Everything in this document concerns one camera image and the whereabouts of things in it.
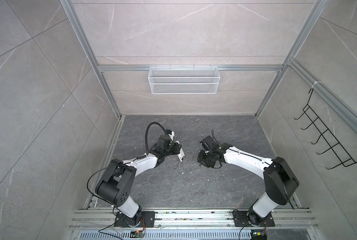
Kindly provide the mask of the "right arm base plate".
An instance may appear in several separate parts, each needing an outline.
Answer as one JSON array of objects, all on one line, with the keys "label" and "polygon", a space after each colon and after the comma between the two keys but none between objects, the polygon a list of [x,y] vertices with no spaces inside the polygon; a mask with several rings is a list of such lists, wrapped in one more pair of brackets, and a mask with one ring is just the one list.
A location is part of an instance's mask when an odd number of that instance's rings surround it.
[{"label": "right arm base plate", "polygon": [[274,227],[275,223],[271,214],[261,218],[255,212],[233,210],[232,219],[236,227]]}]

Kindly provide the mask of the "white remote control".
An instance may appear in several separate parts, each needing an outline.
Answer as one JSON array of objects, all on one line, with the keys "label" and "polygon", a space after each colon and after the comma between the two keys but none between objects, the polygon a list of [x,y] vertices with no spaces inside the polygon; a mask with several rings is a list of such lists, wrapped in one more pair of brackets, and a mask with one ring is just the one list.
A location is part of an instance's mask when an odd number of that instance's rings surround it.
[{"label": "white remote control", "polygon": [[181,145],[178,145],[178,159],[182,162],[183,159],[185,158],[185,154],[184,154],[184,151],[182,149],[182,146]]}]

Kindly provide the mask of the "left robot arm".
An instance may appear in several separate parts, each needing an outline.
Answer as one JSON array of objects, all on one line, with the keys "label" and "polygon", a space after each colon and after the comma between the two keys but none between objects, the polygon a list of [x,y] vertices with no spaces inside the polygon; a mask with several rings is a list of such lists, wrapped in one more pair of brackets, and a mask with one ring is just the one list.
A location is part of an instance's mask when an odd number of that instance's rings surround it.
[{"label": "left robot arm", "polygon": [[130,196],[136,176],[154,169],[166,157],[177,156],[180,161],[184,152],[179,141],[171,134],[161,135],[149,152],[133,160],[111,160],[95,187],[95,194],[110,203],[129,219],[139,221],[142,208]]}]

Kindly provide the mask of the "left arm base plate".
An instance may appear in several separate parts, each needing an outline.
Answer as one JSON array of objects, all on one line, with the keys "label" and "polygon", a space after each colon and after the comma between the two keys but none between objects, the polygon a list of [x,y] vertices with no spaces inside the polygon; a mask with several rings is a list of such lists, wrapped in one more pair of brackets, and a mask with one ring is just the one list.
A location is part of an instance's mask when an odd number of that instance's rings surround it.
[{"label": "left arm base plate", "polygon": [[123,213],[117,213],[114,227],[123,227],[123,228],[140,227],[141,228],[145,226],[146,228],[152,228],[155,223],[155,215],[156,212],[153,211],[142,211],[136,213],[136,215],[133,218],[130,218]]}]

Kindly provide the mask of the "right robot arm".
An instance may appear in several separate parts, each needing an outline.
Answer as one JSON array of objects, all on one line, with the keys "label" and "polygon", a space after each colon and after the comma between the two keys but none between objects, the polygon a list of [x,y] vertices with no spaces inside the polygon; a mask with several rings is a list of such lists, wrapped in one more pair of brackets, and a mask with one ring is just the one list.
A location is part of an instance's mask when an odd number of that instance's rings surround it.
[{"label": "right robot arm", "polygon": [[212,169],[215,168],[216,162],[235,165],[264,180],[264,194],[247,212],[246,218],[251,225],[263,224],[275,208],[279,205],[285,206],[290,201],[299,187],[297,177],[281,157],[259,157],[227,143],[219,144],[210,136],[201,140],[200,144],[203,149],[199,152],[197,161],[201,165]]}]

